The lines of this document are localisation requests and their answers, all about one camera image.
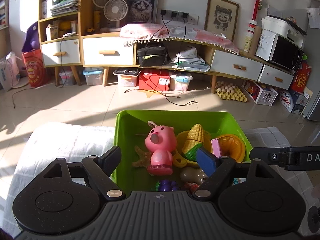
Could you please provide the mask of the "pink rectangular block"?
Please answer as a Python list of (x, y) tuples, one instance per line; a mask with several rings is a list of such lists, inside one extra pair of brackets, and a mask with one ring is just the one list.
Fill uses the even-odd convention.
[(219, 145), (219, 140), (217, 138), (211, 140), (211, 145), (212, 145), (212, 153), (215, 157), (219, 158), (221, 157), (221, 149)]

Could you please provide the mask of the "caveman figurine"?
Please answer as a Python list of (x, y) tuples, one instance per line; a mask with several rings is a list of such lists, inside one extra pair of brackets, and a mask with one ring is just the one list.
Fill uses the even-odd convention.
[(197, 183), (184, 183), (181, 187), (182, 190), (188, 191), (190, 193), (195, 192), (200, 186)]

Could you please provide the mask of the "purple toy grapes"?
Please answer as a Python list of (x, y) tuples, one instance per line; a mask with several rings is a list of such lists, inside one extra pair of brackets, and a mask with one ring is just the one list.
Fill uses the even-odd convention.
[(155, 190), (159, 192), (167, 192), (167, 191), (178, 191), (180, 190), (176, 181), (173, 180), (159, 180), (155, 185)]

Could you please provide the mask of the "pink pig toy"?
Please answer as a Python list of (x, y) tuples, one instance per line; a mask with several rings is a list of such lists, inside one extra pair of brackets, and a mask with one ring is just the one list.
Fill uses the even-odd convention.
[(148, 121), (148, 125), (151, 131), (145, 139), (145, 146), (152, 155), (147, 171), (153, 176), (170, 176), (173, 173), (172, 153), (177, 146), (174, 128), (153, 121)]

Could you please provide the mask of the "orange toy bowl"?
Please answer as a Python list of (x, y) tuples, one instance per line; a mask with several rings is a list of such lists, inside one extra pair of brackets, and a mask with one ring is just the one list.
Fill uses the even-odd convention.
[(217, 137), (220, 147), (220, 155), (227, 156), (242, 163), (245, 158), (246, 146), (242, 139), (233, 134), (225, 134)]

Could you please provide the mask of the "yellow toy corn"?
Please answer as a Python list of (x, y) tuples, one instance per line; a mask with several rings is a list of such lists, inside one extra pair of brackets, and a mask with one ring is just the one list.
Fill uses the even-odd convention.
[(201, 124), (195, 124), (187, 134), (182, 147), (185, 159), (196, 161), (196, 151), (204, 145), (205, 132)]

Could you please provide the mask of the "grey checked tablecloth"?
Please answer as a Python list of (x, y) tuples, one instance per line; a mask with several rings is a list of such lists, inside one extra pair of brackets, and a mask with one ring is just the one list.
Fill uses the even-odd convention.
[(217, 198), (188, 191), (133, 191), (105, 200), (87, 182), (81, 161), (57, 158), (14, 199), (18, 239), (301, 239), (305, 215), (318, 208), (261, 159), (237, 163), (233, 184)]

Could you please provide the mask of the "yellow toy pot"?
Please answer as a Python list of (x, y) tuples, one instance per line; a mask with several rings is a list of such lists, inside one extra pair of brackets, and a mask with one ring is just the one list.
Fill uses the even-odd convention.
[[(182, 148), (184, 146), (188, 133), (189, 131), (183, 131), (176, 136), (177, 147), (173, 155), (172, 163), (177, 168), (184, 168), (184, 167), (199, 168), (199, 165), (196, 161), (185, 159), (184, 154), (182, 152)], [(204, 148), (210, 153), (213, 153), (211, 139), (212, 139), (211, 134), (205, 131), (204, 132)]]

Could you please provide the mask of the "green plastic bin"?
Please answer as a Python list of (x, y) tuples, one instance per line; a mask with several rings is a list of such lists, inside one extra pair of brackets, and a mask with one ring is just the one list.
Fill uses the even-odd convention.
[(111, 178), (126, 194), (151, 191), (165, 178), (179, 181), (184, 168), (199, 168), (191, 148), (213, 153), (213, 139), (224, 155), (249, 160), (252, 145), (228, 112), (121, 111), (114, 136), (121, 161)]

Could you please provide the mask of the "yellow egg tray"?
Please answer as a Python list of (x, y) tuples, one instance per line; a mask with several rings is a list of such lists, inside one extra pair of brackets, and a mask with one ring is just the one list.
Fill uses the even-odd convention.
[(233, 100), (238, 102), (247, 102), (248, 98), (242, 90), (234, 85), (225, 81), (217, 81), (215, 91), (218, 97), (222, 100)]

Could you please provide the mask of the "red storage box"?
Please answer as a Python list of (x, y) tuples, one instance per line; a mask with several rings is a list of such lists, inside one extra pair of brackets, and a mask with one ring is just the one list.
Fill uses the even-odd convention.
[(167, 70), (143, 69), (139, 74), (139, 89), (167, 92), (170, 87), (170, 76)]

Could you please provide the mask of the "black bag on shelf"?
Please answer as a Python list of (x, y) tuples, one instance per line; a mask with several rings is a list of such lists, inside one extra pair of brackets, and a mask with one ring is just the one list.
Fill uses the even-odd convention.
[(162, 66), (167, 61), (167, 50), (165, 46), (140, 48), (137, 57), (141, 67)]

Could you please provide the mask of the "white plastic bag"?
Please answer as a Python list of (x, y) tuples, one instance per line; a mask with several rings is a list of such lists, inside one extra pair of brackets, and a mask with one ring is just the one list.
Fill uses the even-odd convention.
[(1, 86), (7, 92), (20, 81), (20, 71), (13, 51), (1, 59), (0, 68)]

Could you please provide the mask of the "white desk fan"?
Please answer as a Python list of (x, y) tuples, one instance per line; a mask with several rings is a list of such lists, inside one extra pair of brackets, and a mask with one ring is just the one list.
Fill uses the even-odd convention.
[(116, 23), (116, 28), (120, 28), (120, 22), (127, 16), (128, 10), (124, 0), (109, 0), (104, 6), (104, 15), (107, 20)]

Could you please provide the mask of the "cartoon girl picture frame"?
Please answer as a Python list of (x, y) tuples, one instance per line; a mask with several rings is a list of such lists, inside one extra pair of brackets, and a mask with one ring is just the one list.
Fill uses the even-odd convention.
[(230, 0), (208, 0), (204, 30), (234, 41), (240, 5)]

